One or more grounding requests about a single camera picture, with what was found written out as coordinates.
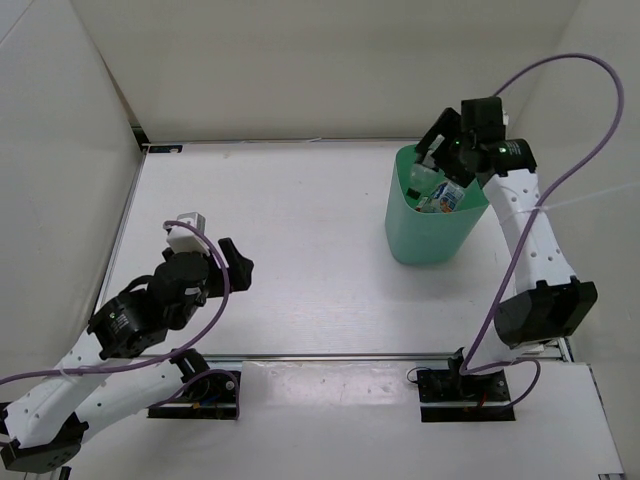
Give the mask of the clear bottle blue orange label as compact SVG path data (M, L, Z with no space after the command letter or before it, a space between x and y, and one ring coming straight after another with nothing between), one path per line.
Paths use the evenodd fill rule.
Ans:
M465 189L452 181L438 184L428 195L423 211L427 213L452 213L465 197Z

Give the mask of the clear bottle black label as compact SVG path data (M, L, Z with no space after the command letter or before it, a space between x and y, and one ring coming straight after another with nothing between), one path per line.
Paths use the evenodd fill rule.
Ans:
M407 197L411 200L419 200L428 196L443 177L443 171L436 165L431 155L419 156L409 172Z

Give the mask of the clear bottle red label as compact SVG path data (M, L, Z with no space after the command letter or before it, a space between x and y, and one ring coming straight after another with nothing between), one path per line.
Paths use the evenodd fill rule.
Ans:
M416 205L415 210L421 213L431 213L432 212L431 198L429 196L422 197L418 202L418 204Z

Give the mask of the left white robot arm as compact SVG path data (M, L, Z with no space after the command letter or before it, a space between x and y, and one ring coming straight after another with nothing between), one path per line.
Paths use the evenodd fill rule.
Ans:
M148 348L183 329L211 298L228 301L246 291L254 263L229 238L217 245L172 240L151 275L132 280L89 320L87 329L40 383L1 406L8 440L1 459L8 471L45 474L63 467L97 433L139 411L175 400L219 397L238 377L212 369L193 347L151 362Z

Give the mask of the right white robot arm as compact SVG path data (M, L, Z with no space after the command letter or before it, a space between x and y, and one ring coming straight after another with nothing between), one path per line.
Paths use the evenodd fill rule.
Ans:
M537 163L524 139L506 136L500 98L445 108L415 148L418 160L460 187L478 186L501 226L511 261L477 337L466 347L449 387L470 400L484 374L525 351L574 334L597 301L596 286L579 280L540 205Z

